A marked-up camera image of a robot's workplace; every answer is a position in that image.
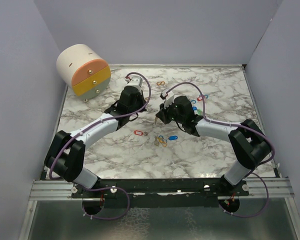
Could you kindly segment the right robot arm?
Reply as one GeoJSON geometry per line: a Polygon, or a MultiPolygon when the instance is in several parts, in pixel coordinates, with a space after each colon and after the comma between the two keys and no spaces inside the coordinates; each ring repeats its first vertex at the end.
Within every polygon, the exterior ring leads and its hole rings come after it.
{"type": "Polygon", "coordinates": [[[196,114],[186,96],[175,97],[163,93],[163,103],[156,117],[164,124],[176,122],[189,135],[210,137],[229,142],[236,156],[236,162],[222,176],[219,189],[230,196],[238,189],[238,183],[253,172],[271,153],[272,146],[253,120],[241,123],[218,122],[196,114]]]}

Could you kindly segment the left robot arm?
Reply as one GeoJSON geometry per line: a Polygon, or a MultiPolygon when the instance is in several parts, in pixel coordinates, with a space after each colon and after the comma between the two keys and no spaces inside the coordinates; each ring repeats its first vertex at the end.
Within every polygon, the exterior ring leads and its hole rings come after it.
{"type": "Polygon", "coordinates": [[[119,100],[92,123],[71,133],[57,132],[44,160],[51,173],[67,182],[83,186],[87,196],[96,197],[101,190],[99,177],[84,167],[86,149],[101,138],[114,133],[130,121],[130,116],[145,111],[146,100],[139,86],[127,85],[119,100]]]}

